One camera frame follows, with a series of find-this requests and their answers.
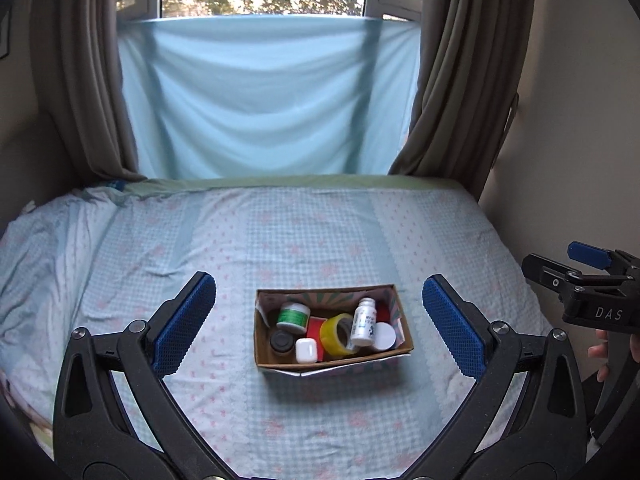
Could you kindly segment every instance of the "green label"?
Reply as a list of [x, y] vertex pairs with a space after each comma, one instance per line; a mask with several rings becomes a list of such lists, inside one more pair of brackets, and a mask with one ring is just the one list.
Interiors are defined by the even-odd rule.
[[278, 315], [278, 323], [291, 323], [306, 328], [307, 317], [304, 312], [283, 309]]

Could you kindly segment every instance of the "human hand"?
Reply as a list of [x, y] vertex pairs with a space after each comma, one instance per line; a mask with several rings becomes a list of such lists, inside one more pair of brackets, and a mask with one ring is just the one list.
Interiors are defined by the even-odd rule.
[[[602, 339], [604, 343], [590, 347], [587, 350], [587, 356], [607, 359], [607, 357], [609, 356], [609, 343], [607, 342], [607, 340], [609, 339], [609, 335], [607, 335], [607, 331], [596, 330], [596, 337], [598, 339]], [[629, 347], [631, 349], [631, 355], [634, 358], [634, 361], [636, 363], [640, 363], [640, 336], [635, 334], [631, 336]], [[609, 367], [607, 365], [602, 365], [600, 367], [600, 370], [598, 370], [598, 375], [596, 376], [598, 382], [601, 383], [608, 376], [609, 376]]]

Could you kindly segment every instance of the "picture frame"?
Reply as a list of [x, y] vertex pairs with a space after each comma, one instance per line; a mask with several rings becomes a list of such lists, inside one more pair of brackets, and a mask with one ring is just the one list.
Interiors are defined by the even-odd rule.
[[0, 21], [0, 59], [9, 55], [9, 30], [11, 24], [11, 9], [7, 11]]

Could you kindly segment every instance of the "white jar with green label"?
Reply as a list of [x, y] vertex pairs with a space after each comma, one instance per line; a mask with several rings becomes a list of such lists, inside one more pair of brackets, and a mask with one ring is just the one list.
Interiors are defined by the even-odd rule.
[[306, 334], [306, 326], [309, 323], [311, 310], [301, 303], [283, 303], [278, 314], [276, 326], [292, 334]]

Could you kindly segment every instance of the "black lid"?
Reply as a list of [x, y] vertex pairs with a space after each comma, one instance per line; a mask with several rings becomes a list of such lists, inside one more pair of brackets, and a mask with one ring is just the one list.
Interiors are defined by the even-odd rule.
[[291, 350], [294, 343], [295, 338], [293, 337], [293, 334], [285, 332], [284, 330], [276, 330], [269, 338], [269, 344], [271, 345], [271, 348], [273, 348], [273, 351], [281, 354], [286, 354]]

